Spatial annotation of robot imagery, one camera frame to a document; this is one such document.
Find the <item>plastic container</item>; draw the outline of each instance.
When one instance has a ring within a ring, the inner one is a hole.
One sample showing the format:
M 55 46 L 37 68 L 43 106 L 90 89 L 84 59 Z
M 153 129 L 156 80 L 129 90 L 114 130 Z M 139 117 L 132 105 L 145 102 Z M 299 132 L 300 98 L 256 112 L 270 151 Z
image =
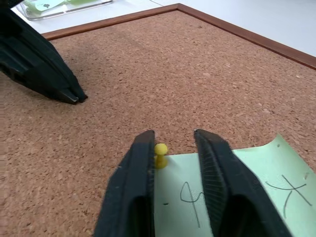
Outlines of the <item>plastic container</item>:
M 28 20 L 39 20 L 111 2 L 112 0 L 24 0 L 16 8 Z

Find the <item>push pin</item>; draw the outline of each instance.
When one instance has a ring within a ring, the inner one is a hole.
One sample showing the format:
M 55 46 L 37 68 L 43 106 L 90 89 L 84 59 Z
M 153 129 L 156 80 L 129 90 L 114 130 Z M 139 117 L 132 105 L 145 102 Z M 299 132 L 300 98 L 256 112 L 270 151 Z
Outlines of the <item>push pin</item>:
M 168 152 L 168 147 L 164 143 L 158 143 L 155 145 L 155 167 L 156 169 L 163 169 L 168 165 L 168 160 L 164 157 Z

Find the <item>wooden frame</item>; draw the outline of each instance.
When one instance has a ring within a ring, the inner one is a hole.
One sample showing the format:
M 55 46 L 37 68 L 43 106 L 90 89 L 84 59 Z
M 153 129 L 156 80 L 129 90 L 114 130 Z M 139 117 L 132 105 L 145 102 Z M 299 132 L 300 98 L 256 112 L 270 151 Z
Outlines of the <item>wooden frame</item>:
M 167 12 L 172 11 L 181 11 L 185 14 L 188 14 L 192 17 L 195 17 L 201 21 L 204 21 L 206 23 L 209 23 L 213 26 L 216 26 L 224 31 L 227 31 L 231 34 L 234 34 L 238 37 L 241 37 L 247 41 L 250 41 L 252 43 L 255 43 L 261 47 L 264 47 L 272 52 L 275 52 L 279 55 L 282 55 L 286 58 L 289 58 L 295 62 L 298 62 L 300 64 L 303 64 L 307 67 L 310 67 L 314 70 L 316 70 L 316 57 L 313 57 L 309 54 L 300 52 L 294 48 L 288 47 L 284 44 L 278 43 L 276 41 L 273 41 L 271 39 L 268 39 L 266 37 L 260 36 L 256 33 L 253 33 L 251 31 L 245 30 L 241 27 L 235 26 L 231 23 L 228 23 L 226 21 L 220 20 L 216 17 L 210 16 L 206 13 L 203 13 L 201 11 L 195 10 L 191 7 L 185 6 L 183 4 L 173 4 L 169 6 L 163 6 L 159 8 L 154 8 L 146 11 L 136 12 L 124 16 L 114 17 L 102 21 L 92 22 L 83 24 L 80 26 L 74 26 L 69 27 L 62 30 L 57 30 L 49 33 L 43 34 L 43 36 L 47 40 L 55 40 L 62 37 L 72 36 L 75 34 L 80 34 L 87 31 L 93 31 L 100 28 L 108 27 L 117 25 L 124 22 L 134 21 L 145 17 L 155 16 Z

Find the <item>paper note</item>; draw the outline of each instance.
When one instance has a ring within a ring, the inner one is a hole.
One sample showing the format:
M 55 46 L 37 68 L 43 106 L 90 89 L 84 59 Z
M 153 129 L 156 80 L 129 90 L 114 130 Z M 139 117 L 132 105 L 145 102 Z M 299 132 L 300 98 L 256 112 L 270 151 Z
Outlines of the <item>paper note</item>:
M 316 174 L 278 135 L 272 142 L 234 150 L 258 177 L 294 237 L 316 237 Z
M 203 195 L 198 155 L 167 156 L 155 172 L 155 236 L 213 237 Z
M 278 135 L 261 147 L 233 151 L 258 177 L 294 237 L 316 237 L 316 175 Z M 167 156 L 155 173 L 156 237 L 213 237 L 198 154 Z

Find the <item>cork surface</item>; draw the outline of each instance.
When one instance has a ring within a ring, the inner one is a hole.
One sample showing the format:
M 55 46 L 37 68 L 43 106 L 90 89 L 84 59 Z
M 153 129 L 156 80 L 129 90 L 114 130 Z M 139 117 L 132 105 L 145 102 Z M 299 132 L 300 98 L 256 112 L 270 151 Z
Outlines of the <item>cork surface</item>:
M 180 12 L 52 42 L 89 96 L 52 101 L 1 75 L 6 236 L 90 236 L 134 137 L 170 154 L 193 130 L 259 146 L 280 133 L 316 171 L 316 71 Z

